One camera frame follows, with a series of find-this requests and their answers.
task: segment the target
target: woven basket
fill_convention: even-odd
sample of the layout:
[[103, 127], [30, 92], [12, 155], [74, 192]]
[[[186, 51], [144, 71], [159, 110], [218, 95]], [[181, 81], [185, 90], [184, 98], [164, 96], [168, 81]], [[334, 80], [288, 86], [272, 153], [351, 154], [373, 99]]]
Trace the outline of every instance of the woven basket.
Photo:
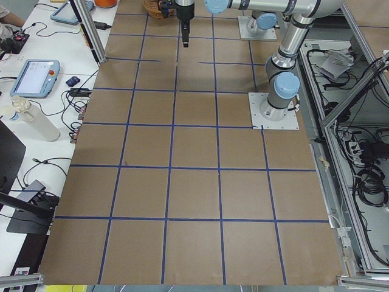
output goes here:
[[[151, 17], [156, 19], [164, 18], [162, 12], [158, 10], [158, 0], [143, 0], [143, 5]], [[170, 9], [169, 15], [174, 15], [174, 9]]]

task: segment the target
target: water bottle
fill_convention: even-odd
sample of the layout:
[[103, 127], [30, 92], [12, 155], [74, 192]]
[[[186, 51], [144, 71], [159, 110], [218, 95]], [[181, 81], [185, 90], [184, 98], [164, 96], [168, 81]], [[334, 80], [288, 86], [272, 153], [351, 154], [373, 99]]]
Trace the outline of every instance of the water bottle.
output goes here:
[[61, 132], [51, 123], [42, 111], [28, 99], [20, 96], [11, 98], [12, 106], [21, 120], [30, 125], [46, 141], [52, 142], [60, 137]]
[[19, 119], [19, 114], [11, 105], [4, 105], [0, 108], [0, 117], [4, 120], [17, 120]]

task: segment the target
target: orange container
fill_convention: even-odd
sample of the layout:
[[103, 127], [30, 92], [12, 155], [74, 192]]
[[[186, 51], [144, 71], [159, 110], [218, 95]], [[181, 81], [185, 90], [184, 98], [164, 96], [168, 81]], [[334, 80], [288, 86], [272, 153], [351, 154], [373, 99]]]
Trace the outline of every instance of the orange container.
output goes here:
[[95, 4], [101, 8], [110, 8], [117, 4], [117, 0], [95, 0]]

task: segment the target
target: white desk surface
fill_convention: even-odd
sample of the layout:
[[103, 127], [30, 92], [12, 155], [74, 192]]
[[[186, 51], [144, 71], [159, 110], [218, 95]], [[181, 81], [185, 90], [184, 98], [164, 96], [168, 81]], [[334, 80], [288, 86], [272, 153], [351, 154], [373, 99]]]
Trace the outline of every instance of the white desk surface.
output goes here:
[[[39, 3], [55, 6], [61, 5], [56, 3], [53, 4], [49, 2], [49, 0], [40, 0]], [[111, 25], [116, 10], [117, 6], [110, 9], [95, 7], [91, 14], [94, 21], [101, 21]], [[53, 9], [50, 7], [38, 5], [27, 19], [24, 27], [29, 27], [32, 23], [41, 21], [48, 26], [46, 30], [41, 32], [45, 35], [61, 30], [73, 32], [78, 31], [78, 26], [71, 26], [52, 21], [50, 19], [52, 12]], [[89, 75], [98, 69], [98, 66], [81, 33], [77, 35], [58, 33], [50, 37], [36, 36], [35, 33], [42, 27], [43, 26], [41, 24], [37, 24], [36, 26], [26, 30], [26, 33], [30, 34], [29, 40], [19, 55], [11, 55], [7, 60], [0, 62], [0, 77], [16, 77], [27, 59], [59, 60], [61, 63], [61, 70], [52, 92], [45, 99], [35, 99], [37, 102], [40, 102], [45, 113], [55, 113], [63, 108], [61, 93], [65, 90], [69, 90], [65, 81], [73, 75], [76, 75], [81, 79], [81, 82], [77, 85], [80, 86], [89, 77]], [[109, 29], [98, 30], [98, 34], [104, 47], [108, 41], [109, 32]], [[0, 107], [11, 104], [9, 92], [14, 82], [14, 80], [0, 80], [0, 90], [2, 91], [2, 95], [0, 96]], [[84, 85], [84, 87], [92, 89], [94, 82], [95, 76], [93, 76]], [[78, 114], [73, 110], [73, 108], [69, 107], [64, 115], [64, 120], [69, 125], [70, 123], [77, 121], [77, 116]], [[23, 175], [29, 168], [36, 164], [32, 161], [32, 158], [44, 160], [53, 157], [71, 158], [73, 155], [75, 145], [69, 143], [69, 130], [62, 123], [61, 114], [50, 116], [48, 118], [61, 131], [60, 138], [55, 142], [43, 141], [38, 135], [35, 135], [33, 131], [30, 131], [28, 125], [21, 120], [9, 121], [2, 119], [2, 121], [16, 134], [16, 136], [27, 148], [18, 174], [20, 179], [23, 178]], [[55, 163], [62, 166], [64, 170], [67, 171], [70, 161], [61, 159], [55, 161]], [[46, 190], [48, 192], [52, 192], [58, 196], [61, 195], [65, 182], [65, 176], [61, 170], [56, 167], [40, 165], [27, 176], [27, 183], [31, 183], [34, 179], [41, 181], [46, 186]], [[20, 189], [17, 181], [15, 181], [13, 189]], [[18, 194], [19, 192], [10, 193], [10, 195], [13, 196], [17, 196]], [[4, 206], [0, 211], [0, 214], [12, 216], [13, 211], [13, 208]], [[9, 221], [10, 219], [6, 217], [0, 217], [0, 276], [10, 275], [24, 239], [26, 238], [25, 234], [12, 234], [6, 232]]]
[[[51, 3], [49, 0], [40, 0], [39, 3], [60, 6], [58, 3]], [[112, 25], [117, 5], [109, 9], [95, 7], [92, 12], [94, 21], [104, 22]], [[54, 32], [78, 32], [79, 26], [59, 23], [50, 19], [50, 15], [55, 10], [53, 8], [38, 5], [27, 19], [24, 28], [31, 26], [33, 23], [42, 22], [47, 25], [47, 29], [40, 32], [40, 35], [50, 35]], [[61, 63], [61, 73], [63, 74], [92, 74], [98, 69], [98, 66], [92, 56], [92, 52], [86, 45], [83, 34], [79, 32], [74, 35], [71, 33], [56, 33], [49, 37], [35, 35], [37, 31], [44, 27], [43, 24], [37, 23], [35, 26], [26, 29], [30, 35], [22, 51], [18, 55], [11, 55], [6, 61], [1, 61], [0, 69], [19, 72], [27, 59], [55, 59]], [[98, 30], [98, 35], [103, 46], [106, 46], [110, 29]]]

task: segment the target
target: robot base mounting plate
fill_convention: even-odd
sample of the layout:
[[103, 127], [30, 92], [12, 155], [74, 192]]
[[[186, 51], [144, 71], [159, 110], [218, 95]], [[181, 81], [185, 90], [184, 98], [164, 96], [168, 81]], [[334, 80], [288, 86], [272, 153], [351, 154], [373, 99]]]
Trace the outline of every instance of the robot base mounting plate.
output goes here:
[[299, 130], [296, 112], [288, 111], [284, 119], [278, 122], [268, 120], [260, 113], [260, 104], [267, 99], [268, 93], [250, 92], [250, 112], [253, 129], [265, 130]]
[[253, 40], [253, 41], [276, 41], [277, 36], [275, 35], [274, 29], [268, 29], [263, 34], [253, 35], [247, 30], [247, 24], [249, 23], [251, 16], [239, 16], [239, 32], [242, 40]]

